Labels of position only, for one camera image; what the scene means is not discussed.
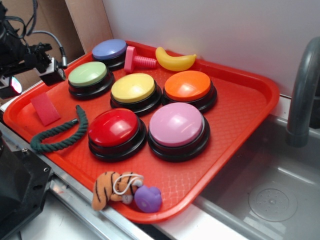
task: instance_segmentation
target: button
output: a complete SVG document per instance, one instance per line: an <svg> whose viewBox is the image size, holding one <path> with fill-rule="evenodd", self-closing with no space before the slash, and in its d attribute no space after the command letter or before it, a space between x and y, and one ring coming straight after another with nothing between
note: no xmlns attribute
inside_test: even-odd
<svg viewBox="0 0 320 240"><path fill-rule="evenodd" d="M172 103L151 117L149 131L155 141L167 147L192 142L202 130L202 114L187 103Z"/></svg>
<svg viewBox="0 0 320 240"><path fill-rule="evenodd" d="M104 63L92 61L84 63L70 72L68 90L76 99L93 99L109 91L114 81L114 74Z"/></svg>
<svg viewBox="0 0 320 240"><path fill-rule="evenodd" d="M111 93L118 102L135 103L150 96L154 89L155 81L152 76L133 73L116 81L111 88Z"/></svg>
<svg viewBox="0 0 320 240"><path fill-rule="evenodd" d="M183 162L202 153L210 139L210 125L193 105L175 102L157 110L147 133L153 153L168 162Z"/></svg>
<svg viewBox="0 0 320 240"><path fill-rule="evenodd" d="M211 80L200 71L182 71L172 75L164 84L169 98L189 102L204 97L210 90Z"/></svg>
<svg viewBox="0 0 320 240"><path fill-rule="evenodd" d="M138 130L138 118L128 109L113 109L98 116L90 125L89 137L102 147L125 143Z"/></svg>
<svg viewBox="0 0 320 240"><path fill-rule="evenodd" d="M110 39L96 45L92 50L92 56L96 60L109 60L123 54L126 50L126 41Z"/></svg>
<svg viewBox="0 0 320 240"><path fill-rule="evenodd" d="M182 71L169 77L163 88L161 102L188 103L201 113L210 110L217 101L217 90L210 77L201 71Z"/></svg>
<svg viewBox="0 0 320 240"><path fill-rule="evenodd" d="M88 62L70 72L69 83L75 87L87 87L99 82L106 74L107 68L102 62Z"/></svg>
<svg viewBox="0 0 320 240"><path fill-rule="evenodd" d="M88 130L90 151L97 159L110 163L132 157L142 149L146 140L146 125L125 108L102 113Z"/></svg>
<svg viewBox="0 0 320 240"><path fill-rule="evenodd" d="M112 108L126 108L138 116L153 111L161 103L162 91L152 76L133 73L116 81L111 88Z"/></svg>

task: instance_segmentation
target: light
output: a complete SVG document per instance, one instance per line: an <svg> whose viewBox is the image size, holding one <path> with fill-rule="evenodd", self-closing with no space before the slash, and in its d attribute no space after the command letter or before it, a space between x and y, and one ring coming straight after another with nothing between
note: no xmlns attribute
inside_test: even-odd
<svg viewBox="0 0 320 240"><path fill-rule="evenodd" d="M14 88L14 90L17 92L17 94L21 94L22 93L22 86L20 84L20 82L18 81L18 79L16 79L14 76L11 79L11 86Z"/></svg>
<svg viewBox="0 0 320 240"><path fill-rule="evenodd" d="M22 93L22 86L20 82L14 77L0 78L0 98L8 99L19 96Z"/></svg>

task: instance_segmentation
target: gray faucet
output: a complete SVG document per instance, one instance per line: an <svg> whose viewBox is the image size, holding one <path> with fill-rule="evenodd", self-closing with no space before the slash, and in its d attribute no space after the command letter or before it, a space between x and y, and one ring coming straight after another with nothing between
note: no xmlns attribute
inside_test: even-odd
<svg viewBox="0 0 320 240"><path fill-rule="evenodd" d="M296 75L286 127L286 143L303 147L309 127L320 128L320 36L306 46Z"/></svg>

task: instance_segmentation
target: pink toy bolt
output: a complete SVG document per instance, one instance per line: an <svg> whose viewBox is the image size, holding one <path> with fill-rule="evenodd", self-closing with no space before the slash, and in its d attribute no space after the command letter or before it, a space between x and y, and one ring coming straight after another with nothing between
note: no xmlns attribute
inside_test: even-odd
<svg viewBox="0 0 320 240"><path fill-rule="evenodd" d="M126 48L124 71L131 74L135 66L155 69L157 67L157 60L149 57L139 56L134 46Z"/></svg>

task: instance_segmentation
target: metal sink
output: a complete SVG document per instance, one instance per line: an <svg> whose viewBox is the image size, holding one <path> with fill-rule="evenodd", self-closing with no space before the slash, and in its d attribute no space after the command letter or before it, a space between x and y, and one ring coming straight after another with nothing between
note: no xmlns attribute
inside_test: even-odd
<svg viewBox="0 0 320 240"><path fill-rule="evenodd" d="M248 239L319 239L320 134L291 147L286 125L270 115L194 204Z"/></svg>

